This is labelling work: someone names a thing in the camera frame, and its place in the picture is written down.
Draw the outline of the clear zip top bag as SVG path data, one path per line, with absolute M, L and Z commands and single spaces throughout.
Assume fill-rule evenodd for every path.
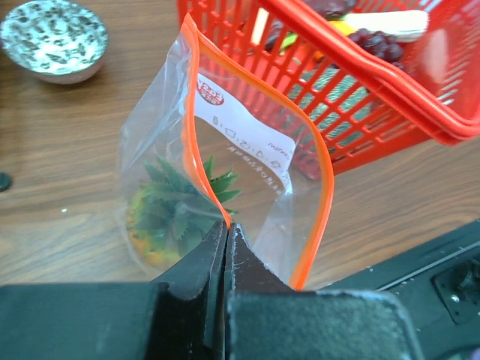
M 241 225 L 250 249 L 285 284 L 305 285 L 332 207 L 334 174 L 322 137 L 314 157 L 321 169 L 312 179 L 293 164 L 299 144 L 266 124 L 246 103 L 225 89 L 218 65 L 254 95 L 264 96 L 274 119 L 310 119 L 285 95 L 262 82 L 221 52 L 186 16 L 178 37 L 151 85 L 120 132 L 118 182 L 124 236 L 128 206 L 149 180 L 144 163 L 166 159 L 212 200 L 228 227 Z

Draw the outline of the small toy pineapple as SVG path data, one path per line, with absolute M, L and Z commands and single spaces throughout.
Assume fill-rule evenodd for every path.
M 149 176 L 126 213 L 128 238 L 147 265 L 167 270 L 190 253 L 218 221 L 221 210 L 162 157 L 144 163 Z

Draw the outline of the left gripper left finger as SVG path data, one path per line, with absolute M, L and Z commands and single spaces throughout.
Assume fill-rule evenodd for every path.
M 222 359 L 228 229 L 149 282 L 1 287 L 3 359 Z

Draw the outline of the purple grape bunch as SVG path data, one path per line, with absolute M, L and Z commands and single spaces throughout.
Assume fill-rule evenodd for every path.
M 371 55 L 394 65 L 402 71 L 406 70 L 402 63 L 404 48 L 398 43 L 394 35 L 360 28 L 349 34 L 348 38 Z

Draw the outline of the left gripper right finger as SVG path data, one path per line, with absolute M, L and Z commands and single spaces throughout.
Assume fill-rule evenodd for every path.
M 230 228 L 225 253 L 227 359 L 421 359 L 404 306 L 370 290 L 295 291 Z

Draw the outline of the red plastic shopping basket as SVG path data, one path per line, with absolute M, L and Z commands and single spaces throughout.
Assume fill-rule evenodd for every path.
M 479 135 L 479 3 L 477 1 L 357 1 L 353 13 L 421 10 L 427 31 L 403 47 L 401 70 L 363 50 L 303 1 L 179 1 L 180 17 L 262 82 L 286 95 L 310 124 L 274 119 L 266 98 L 251 93 L 216 64 L 207 69 L 267 125 L 299 138 L 292 162 L 320 177 L 314 157 L 322 137 L 340 174 L 435 140 L 446 146 Z M 280 34 L 258 45 L 251 35 L 259 10 Z

